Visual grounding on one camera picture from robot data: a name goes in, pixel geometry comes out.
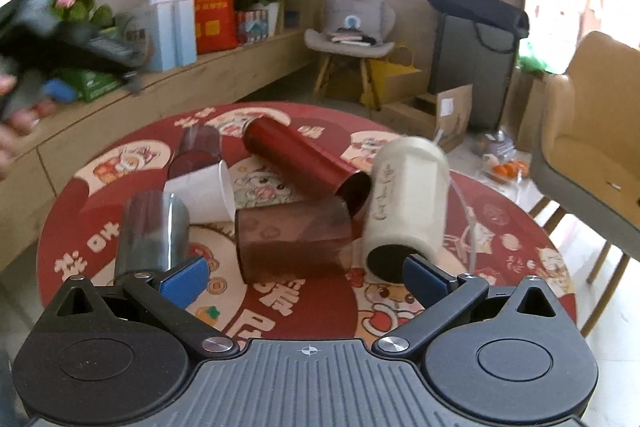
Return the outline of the person's left hand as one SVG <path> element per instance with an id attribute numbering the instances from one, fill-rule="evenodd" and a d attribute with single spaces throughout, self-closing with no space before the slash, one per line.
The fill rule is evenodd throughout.
<path id="1" fill-rule="evenodd" d="M 1 180 L 6 179 L 17 152 L 17 142 L 21 136 L 29 135 L 41 118 L 46 118 L 55 111 L 53 101 L 45 98 L 30 109 L 15 112 L 0 128 L 0 172 Z"/>

